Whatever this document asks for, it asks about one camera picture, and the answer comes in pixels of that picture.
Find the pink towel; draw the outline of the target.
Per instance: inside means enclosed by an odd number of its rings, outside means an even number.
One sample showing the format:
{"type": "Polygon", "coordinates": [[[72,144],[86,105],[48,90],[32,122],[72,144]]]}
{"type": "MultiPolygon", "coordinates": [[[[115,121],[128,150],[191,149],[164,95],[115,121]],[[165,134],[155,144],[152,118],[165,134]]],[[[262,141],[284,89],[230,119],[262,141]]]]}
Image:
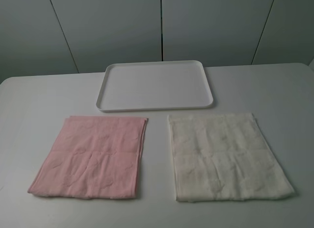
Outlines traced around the pink towel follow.
{"type": "Polygon", "coordinates": [[[40,197],[134,199],[147,118],[65,119],[28,193],[40,197]]]}

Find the cream white towel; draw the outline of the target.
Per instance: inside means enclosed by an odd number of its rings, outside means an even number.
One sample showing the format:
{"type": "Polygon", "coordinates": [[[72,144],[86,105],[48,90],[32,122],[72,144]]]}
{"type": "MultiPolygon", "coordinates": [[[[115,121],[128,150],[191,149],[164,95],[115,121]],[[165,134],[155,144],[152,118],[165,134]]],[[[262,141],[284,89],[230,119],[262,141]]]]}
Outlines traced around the cream white towel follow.
{"type": "Polygon", "coordinates": [[[294,195],[253,114],[170,115],[168,126],[177,201],[294,195]]]}

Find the white rectangular plastic tray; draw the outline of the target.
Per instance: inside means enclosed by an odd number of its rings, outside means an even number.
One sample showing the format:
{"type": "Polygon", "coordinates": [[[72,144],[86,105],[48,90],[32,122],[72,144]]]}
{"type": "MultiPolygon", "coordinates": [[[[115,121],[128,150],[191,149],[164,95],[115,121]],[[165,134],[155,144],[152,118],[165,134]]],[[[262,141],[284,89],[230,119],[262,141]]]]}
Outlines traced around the white rectangular plastic tray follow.
{"type": "Polygon", "coordinates": [[[109,65],[96,107],[102,112],[179,110],[213,102],[203,64],[186,60],[109,65]]]}

